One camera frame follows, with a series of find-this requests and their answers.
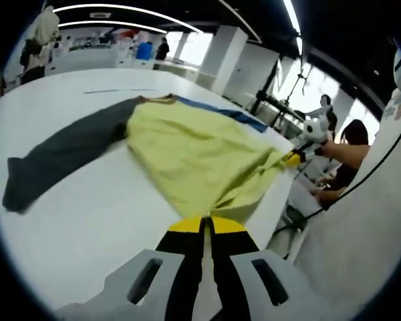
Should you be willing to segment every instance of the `black stripe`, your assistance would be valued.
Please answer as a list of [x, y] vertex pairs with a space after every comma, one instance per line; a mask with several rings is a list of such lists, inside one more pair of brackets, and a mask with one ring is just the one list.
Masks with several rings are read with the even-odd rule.
[[395, 71], [397, 71], [398, 69], [400, 69], [400, 67], [401, 67], [401, 59], [400, 59], [400, 61], [396, 64], [396, 66], [395, 66]]

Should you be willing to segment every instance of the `white pillar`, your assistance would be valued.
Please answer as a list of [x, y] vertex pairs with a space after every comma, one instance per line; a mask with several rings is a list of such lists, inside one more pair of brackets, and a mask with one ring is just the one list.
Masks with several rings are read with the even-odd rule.
[[185, 32], [183, 33], [183, 35], [180, 39], [180, 42], [178, 43], [178, 47], [176, 48], [174, 58], [180, 59], [182, 49], [184, 48], [184, 45], [187, 42], [188, 35], [189, 35], [189, 33], [185, 33]]
[[200, 72], [215, 77], [211, 90], [222, 94], [248, 36], [238, 27], [221, 25], [213, 37]]
[[355, 99], [353, 99], [351, 96], [346, 94], [346, 92], [344, 92], [341, 88], [339, 88], [339, 92], [337, 93], [337, 96], [334, 98], [333, 101], [333, 111], [334, 114], [336, 114], [337, 116], [336, 132], [338, 132], [340, 128], [343, 126], [344, 121], [349, 116], [350, 110], [354, 102]]

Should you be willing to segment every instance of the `black cable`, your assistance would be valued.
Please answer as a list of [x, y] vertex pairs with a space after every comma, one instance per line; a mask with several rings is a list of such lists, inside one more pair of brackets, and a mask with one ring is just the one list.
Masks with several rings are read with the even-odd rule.
[[[395, 140], [394, 144], [389, 148], [388, 152], [385, 154], [385, 156], [383, 156], [383, 158], [376, 164], [375, 167], [373, 167], [373, 169], [358, 183], [355, 184], [355, 186], [353, 186], [347, 193], [344, 193], [341, 197], [339, 197], [335, 202], [337, 203], [340, 199], [343, 199], [346, 195], [349, 195], [352, 191], [354, 191], [357, 187], [359, 187], [362, 183], [364, 183], [370, 176], [373, 175], [373, 173], [380, 167], [380, 165], [382, 165], [384, 163], [384, 161], [389, 157], [390, 153], [396, 148], [396, 145], [398, 145], [398, 143], [401, 140], [401, 133], [400, 135], [397, 137], [397, 139]], [[323, 211], [323, 208], [318, 209], [316, 212], [313, 212], [312, 214], [308, 215], [304, 220], [309, 220], [313, 217], [315, 217], [316, 215], [318, 215], [319, 213], [321, 213]], [[302, 220], [299, 221], [295, 221], [290, 225], [284, 226], [280, 229], [277, 229], [275, 232], [273, 232], [273, 235], [278, 234], [281, 231], [284, 231], [286, 229], [292, 229], [293, 227], [295, 227], [298, 223], [300, 223]]]
[[306, 169], [306, 167], [310, 164], [312, 160], [309, 160], [305, 166], [303, 166], [303, 168], [298, 172], [298, 174], [294, 177], [294, 181], [295, 179]]

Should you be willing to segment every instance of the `desk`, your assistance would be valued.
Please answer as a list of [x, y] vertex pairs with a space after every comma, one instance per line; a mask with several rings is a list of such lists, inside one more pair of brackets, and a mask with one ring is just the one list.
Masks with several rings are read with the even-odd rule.
[[[155, 249], [180, 217], [125, 142], [53, 186], [25, 215], [7, 212], [1, 204], [7, 158], [25, 156], [59, 129], [101, 108], [138, 95], [170, 92], [239, 109], [167, 72], [116, 68], [42, 78], [0, 98], [0, 235], [17, 271], [47, 306], [85, 302], [100, 293], [108, 274], [142, 249]], [[292, 148], [270, 128], [261, 134], [244, 126], [281, 152]], [[292, 180], [293, 173], [278, 175], [246, 224], [262, 249], [280, 218]]]

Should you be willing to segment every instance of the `fabric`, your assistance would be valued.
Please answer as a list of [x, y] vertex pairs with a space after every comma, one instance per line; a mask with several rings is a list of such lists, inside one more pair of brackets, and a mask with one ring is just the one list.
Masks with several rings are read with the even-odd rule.
[[128, 121], [128, 146], [183, 217], [244, 221], [283, 168], [282, 154], [232, 119], [149, 102]]
[[337, 169], [336, 177], [334, 181], [330, 183], [328, 191], [338, 191], [343, 187], [348, 187], [354, 180], [357, 172], [357, 169], [343, 164]]
[[119, 102], [76, 120], [37, 145], [24, 158], [7, 160], [3, 206], [24, 212], [33, 201], [126, 136], [126, 123], [143, 98]]
[[40, 52], [41, 52], [41, 45], [37, 42], [37, 40], [35, 39], [25, 40], [25, 45], [24, 48], [22, 49], [21, 57], [19, 58], [19, 64], [21, 64], [21, 66], [23, 66], [26, 70], [30, 65], [31, 57], [33, 56], [38, 57]]
[[52, 10], [52, 6], [46, 7], [36, 19], [34, 38], [40, 45], [45, 45], [58, 36], [59, 17]]
[[151, 43], [141, 43], [138, 47], [138, 51], [136, 52], [136, 59], [150, 60], [150, 58], [152, 57], [152, 50], [153, 45]]
[[31, 68], [22, 75], [21, 85], [27, 84], [36, 79], [43, 78], [44, 76], [45, 76], [45, 66]]
[[247, 116], [243, 112], [240, 112], [238, 110], [219, 109], [217, 107], [213, 107], [211, 105], [204, 104], [202, 102], [194, 102], [192, 100], [180, 96], [176, 96], [176, 99], [192, 107], [202, 108], [205, 110], [209, 110], [211, 112], [218, 112], [219, 114], [233, 118], [237, 122], [241, 122], [242, 124], [247, 124], [253, 127], [255, 130], [258, 130], [259, 132], [265, 132], [267, 130], [266, 124], [263, 124], [262, 122], [259, 122], [258, 120], [251, 118], [250, 116]]
[[325, 115], [328, 110], [333, 111], [333, 106], [327, 105], [324, 107], [319, 107], [318, 109], [312, 110], [311, 112], [305, 112], [305, 115], [309, 116], [310, 118], [319, 118], [321, 115]]

